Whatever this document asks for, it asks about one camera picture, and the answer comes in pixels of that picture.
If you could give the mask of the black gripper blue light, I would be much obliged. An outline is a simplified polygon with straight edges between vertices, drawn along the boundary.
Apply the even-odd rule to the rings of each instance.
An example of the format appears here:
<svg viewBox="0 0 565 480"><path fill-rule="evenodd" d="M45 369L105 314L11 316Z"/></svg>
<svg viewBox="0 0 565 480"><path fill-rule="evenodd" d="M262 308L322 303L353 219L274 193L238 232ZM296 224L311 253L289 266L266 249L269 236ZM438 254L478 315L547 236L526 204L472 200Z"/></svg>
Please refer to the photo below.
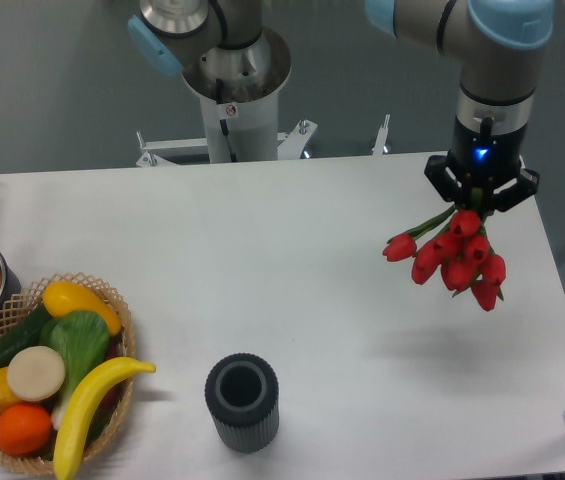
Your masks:
<svg viewBox="0 0 565 480"><path fill-rule="evenodd" d="M540 174L521 167L520 151L527 127L502 135L481 136L455 119L448 159L431 155L424 174L447 203L460 203L471 209L506 212L539 188Z"/></svg>

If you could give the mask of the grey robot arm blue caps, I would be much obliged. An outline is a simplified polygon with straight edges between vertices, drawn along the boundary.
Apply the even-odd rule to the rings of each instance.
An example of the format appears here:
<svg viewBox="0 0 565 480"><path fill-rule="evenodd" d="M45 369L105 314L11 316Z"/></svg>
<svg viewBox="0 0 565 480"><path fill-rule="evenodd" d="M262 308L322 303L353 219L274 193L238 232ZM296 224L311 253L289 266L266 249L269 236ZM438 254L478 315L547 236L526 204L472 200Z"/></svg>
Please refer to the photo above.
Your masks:
<svg viewBox="0 0 565 480"><path fill-rule="evenodd" d="M425 166L445 201L490 215L536 193L539 177L520 150L553 12L550 1L365 3L375 28L462 66L451 146ZM280 157L278 94L291 58L260 2L143 1L127 29L157 71L197 95L212 162Z"/></svg>

